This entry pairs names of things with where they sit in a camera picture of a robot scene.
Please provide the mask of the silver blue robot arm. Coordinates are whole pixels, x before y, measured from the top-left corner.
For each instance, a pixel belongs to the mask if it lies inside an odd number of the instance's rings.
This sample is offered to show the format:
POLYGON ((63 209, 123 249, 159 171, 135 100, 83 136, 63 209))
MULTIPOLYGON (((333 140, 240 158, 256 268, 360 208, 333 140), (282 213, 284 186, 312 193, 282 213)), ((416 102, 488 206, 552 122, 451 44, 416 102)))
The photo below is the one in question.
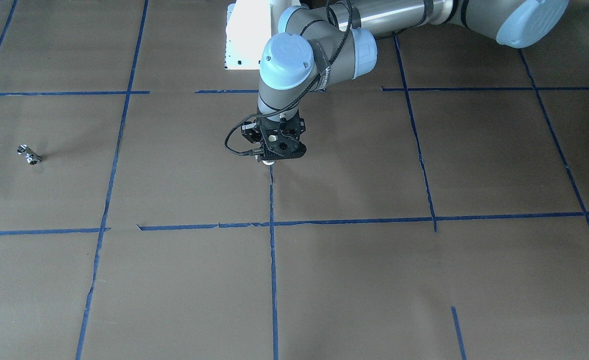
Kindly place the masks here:
POLYGON ((255 114, 237 123, 258 147, 235 151, 270 164, 300 158, 304 120, 299 104, 308 92, 353 80, 377 63, 377 37, 432 24, 456 24, 522 49, 540 41, 568 7, 563 0, 338 0, 325 7, 290 6, 264 45, 255 114))

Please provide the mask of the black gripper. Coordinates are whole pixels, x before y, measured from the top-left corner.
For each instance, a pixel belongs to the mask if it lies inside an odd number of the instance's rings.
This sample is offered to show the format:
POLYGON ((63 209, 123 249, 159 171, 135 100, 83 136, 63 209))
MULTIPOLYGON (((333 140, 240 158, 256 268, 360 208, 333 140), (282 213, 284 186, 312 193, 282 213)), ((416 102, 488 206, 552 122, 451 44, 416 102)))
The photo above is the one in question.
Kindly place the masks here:
POLYGON ((303 157, 307 151, 300 141, 305 132, 304 120, 297 112, 291 119, 284 117, 273 121, 260 117, 256 121, 244 121, 241 133, 251 143, 260 143, 260 147, 250 150, 250 155, 258 156, 262 161, 276 161, 303 157))

